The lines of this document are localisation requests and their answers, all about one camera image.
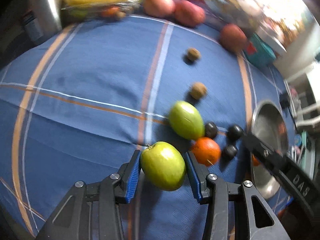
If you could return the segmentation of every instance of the tangerine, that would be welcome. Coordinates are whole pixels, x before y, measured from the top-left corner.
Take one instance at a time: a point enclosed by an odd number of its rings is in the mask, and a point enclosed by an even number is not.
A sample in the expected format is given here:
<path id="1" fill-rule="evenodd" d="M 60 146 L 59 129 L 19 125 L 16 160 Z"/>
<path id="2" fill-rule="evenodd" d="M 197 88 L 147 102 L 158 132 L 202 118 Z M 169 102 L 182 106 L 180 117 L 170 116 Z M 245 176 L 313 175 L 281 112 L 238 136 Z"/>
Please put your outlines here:
<path id="1" fill-rule="evenodd" d="M 116 6 L 108 7 L 101 11 L 101 16 L 111 17 L 111 16 L 114 16 L 118 11 L 119 11 L 119 7 L 116 7 Z"/>
<path id="2" fill-rule="evenodd" d="M 254 157 L 254 155 L 252 155 L 252 164 L 253 166 L 260 165 L 260 161 L 256 157 Z"/>
<path id="3" fill-rule="evenodd" d="M 219 145 L 208 137 L 201 137 L 191 147 L 197 161 L 205 166 L 214 165 L 221 157 Z"/>

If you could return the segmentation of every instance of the black metal bracket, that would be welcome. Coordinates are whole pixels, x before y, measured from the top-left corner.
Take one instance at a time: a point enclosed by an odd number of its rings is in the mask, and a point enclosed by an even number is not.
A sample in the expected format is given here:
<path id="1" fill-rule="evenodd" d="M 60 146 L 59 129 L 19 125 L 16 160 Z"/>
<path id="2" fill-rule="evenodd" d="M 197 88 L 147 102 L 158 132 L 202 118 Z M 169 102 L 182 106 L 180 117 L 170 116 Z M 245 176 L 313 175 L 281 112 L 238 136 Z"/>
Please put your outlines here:
<path id="1" fill-rule="evenodd" d="M 311 224 L 319 223 L 320 189 L 304 171 L 286 155 L 283 157 L 252 133 L 243 136 L 245 147 L 268 169 L 284 189 L 294 197 L 306 213 Z"/>
<path id="2" fill-rule="evenodd" d="M 136 184 L 131 181 L 139 177 L 140 154 L 136 150 L 129 163 L 101 182 L 88 185 L 76 182 L 47 219 L 36 240 L 92 240 L 94 201 L 99 202 L 99 239 L 124 240 L 119 203 L 129 203 L 134 195 Z"/>
<path id="3" fill-rule="evenodd" d="M 242 184 L 225 182 L 215 174 L 210 174 L 208 169 L 199 164 L 193 153 L 185 154 L 187 172 L 191 187 L 196 185 L 194 178 L 205 180 L 198 181 L 201 187 L 196 187 L 194 192 L 208 192 L 209 206 L 202 240 L 228 239 L 228 215 L 229 202 L 235 205 L 235 239 L 237 240 L 258 240 L 258 239 L 281 239 L 289 240 L 287 232 L 280 221 L 263 199 L 255 186 L 250 181 Z"/>

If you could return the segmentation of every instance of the stainless steel bowl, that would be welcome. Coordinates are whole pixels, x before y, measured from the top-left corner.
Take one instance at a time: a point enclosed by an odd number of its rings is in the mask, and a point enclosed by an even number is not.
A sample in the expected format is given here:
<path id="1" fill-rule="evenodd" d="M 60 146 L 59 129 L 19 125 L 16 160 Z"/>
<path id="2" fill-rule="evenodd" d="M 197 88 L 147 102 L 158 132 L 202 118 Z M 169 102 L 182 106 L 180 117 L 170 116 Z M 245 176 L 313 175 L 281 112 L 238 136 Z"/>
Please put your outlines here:
<path id="1" fill-rule="evenodd" d="M 273 102 L 265 100 L 256 107 L 253 112 L 251 131 L 279 154 L 288 151 L 288 135 L 284 120 Z M 279 183 L 262 164 L 253 166 L 252 158 L 251 175 L 254 185 L 265 199 L 276 194 L 280 187 Z"/>

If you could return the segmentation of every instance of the wall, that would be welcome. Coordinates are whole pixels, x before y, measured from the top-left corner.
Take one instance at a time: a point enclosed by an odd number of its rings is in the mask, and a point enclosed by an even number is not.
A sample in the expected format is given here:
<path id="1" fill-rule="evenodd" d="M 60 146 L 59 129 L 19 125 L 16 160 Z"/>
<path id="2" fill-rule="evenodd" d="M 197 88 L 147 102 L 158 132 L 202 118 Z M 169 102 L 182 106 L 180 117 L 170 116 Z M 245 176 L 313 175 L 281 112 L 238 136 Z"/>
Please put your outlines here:
<path id="1" fill-rule="evenodd" d="M 288 47 L 287 53 L 275 61 L 274 65 L 280 71 L 282 76 L 288 77 L 303 70 L 314 60 L 314 53 L 320 47 L 320 26 L 314 20 L 303 33 Z M 292 85 L 297 90 L 303 91 L 307 89 L 307 77 L 300 77 Z"/>

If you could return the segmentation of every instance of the table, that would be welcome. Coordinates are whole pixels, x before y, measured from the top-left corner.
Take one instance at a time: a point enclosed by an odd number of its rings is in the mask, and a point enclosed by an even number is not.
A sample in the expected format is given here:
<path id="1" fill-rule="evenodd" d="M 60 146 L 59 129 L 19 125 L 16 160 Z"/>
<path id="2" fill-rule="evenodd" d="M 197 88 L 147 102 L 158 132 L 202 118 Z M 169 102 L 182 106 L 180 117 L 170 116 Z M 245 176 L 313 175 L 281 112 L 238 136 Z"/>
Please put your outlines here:
<path id="1" fill-rule="evenodd" d="M 146 143 L 166 141 L 185 152 L 190 142 L 166 114 L 195 81 L 208 88 L 196 108 L 217 124 L 221 148 L 227 127 L 249 127 L 260 101 L 280 108 L 285 85 L 276 68 L 258 70 L 223 49 L 218 36 L 207 25 L 191 30 L 132 15 L 69 26 L 11 62 L 0 71 L 1 204 L 36 235 L 74 182 L 102 180 Z M 183 61 L 189 47 L 202 54 L 195 65 Z M 293 122 L 282 114 L 293 145 Z M 233 160 L 210 172 L 241 182 L 250 162 L 240 141 L 237 147 Z M 280 189 L 268 203 L 277 213 L 286 201 Z M 207 206 L 197 204 L 188 179 L 165 192 L 140 178 L 133 202 L 120 209 L 126 239 L 201 239 Z M 232 228 L 230 214 L 230 238 Z"/>

